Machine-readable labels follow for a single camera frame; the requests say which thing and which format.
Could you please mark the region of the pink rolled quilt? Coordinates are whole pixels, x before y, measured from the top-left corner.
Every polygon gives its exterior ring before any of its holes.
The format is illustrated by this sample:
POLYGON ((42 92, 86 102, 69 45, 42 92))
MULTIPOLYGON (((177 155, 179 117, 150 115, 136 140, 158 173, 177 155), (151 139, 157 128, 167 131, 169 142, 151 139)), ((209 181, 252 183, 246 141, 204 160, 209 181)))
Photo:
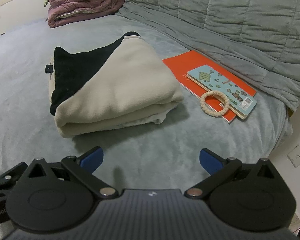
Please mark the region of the pink rolled quilt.
POLYGON ((49 0, 47 23, 50 28, 116 13, 125 0, 49 0))

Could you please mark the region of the red patterned box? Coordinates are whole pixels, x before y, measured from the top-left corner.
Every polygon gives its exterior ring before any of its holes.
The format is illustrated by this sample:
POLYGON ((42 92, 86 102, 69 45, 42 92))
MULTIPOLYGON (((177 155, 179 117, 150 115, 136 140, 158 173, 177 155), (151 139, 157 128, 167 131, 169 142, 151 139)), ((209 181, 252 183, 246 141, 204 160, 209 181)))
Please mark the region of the red patterned box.
POLYGON ((166 58, 163 63, 170 68, 180 84, 198 98, 212 90, 224 93, 229 99, 229 110, 223 119, 228 123, 235 117, 246 119, 257 104, 255 89, 194 50, 166 58))

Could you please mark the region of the beige bear raglan shirt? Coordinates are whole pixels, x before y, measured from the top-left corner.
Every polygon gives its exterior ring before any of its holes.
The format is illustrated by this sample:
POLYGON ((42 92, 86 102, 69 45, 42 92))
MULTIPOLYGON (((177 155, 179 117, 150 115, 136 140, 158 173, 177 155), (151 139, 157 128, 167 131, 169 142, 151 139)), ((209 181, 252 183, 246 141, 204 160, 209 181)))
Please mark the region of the beige bear raglan shirt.
POLYGON ((134 31, 87 52, 57 47, 45 72, 50 114, 64 138, 160 124, 184 98, 174 74, 134 31))

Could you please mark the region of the light blue patterned book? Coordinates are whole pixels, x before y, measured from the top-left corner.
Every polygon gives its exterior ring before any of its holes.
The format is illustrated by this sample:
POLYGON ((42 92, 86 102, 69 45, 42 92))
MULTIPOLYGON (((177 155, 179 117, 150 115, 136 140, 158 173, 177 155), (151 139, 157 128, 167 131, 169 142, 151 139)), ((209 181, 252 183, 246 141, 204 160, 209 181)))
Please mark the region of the light blue patterned book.
POLYGON ((207 64, 187 72, 187 77, 208 91, 217 90, 229 99, 230 109, 242 120, 255 108, 256 90, 222 67, 207 64))

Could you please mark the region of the grey padded headboard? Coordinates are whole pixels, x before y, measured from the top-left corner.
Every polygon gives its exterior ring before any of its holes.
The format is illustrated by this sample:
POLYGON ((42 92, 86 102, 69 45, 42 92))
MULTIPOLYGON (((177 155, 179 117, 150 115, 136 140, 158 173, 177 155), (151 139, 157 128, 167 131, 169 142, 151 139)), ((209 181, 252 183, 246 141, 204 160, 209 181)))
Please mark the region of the grey padded headboard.
POLYGON ((300 106, 300 0, 126 0, 119 13, 300 106))

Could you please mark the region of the grey bed sheet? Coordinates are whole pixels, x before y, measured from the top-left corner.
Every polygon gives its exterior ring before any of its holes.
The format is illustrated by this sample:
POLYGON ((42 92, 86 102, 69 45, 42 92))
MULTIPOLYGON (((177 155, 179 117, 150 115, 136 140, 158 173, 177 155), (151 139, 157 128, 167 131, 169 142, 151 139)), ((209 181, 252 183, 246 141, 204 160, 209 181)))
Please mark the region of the grey bed sheet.
POLYGON ((202 148, 255 163, 291 135, 285 104, 262 91, 248 118, 231 123, 204 114, 198 99, 185 91, 184 101, 162 124, 62 138, 49 112, 44 72, 54 49, 89 51, 129 31, 139 33, 163 59, 186 51, 172 38, 120 16, 56 29, 41 20, 0 36, 0 174, 36 157, 60 161, 100 146, 104 162, 95 175, 111 186, 185 190, 207 177, 198 160, 202 148))

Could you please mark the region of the white wall socket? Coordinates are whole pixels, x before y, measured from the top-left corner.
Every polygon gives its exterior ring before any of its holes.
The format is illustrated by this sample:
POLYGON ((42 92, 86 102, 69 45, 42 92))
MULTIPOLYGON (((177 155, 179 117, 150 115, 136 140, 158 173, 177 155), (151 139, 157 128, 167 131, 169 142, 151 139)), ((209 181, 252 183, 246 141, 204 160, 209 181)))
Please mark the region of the white wall socket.
POLYGON ((295 148, 293 148, 287 154, 287 157, 295 168, 299 167, 300 166, 300 145, 297 145, 295 148))

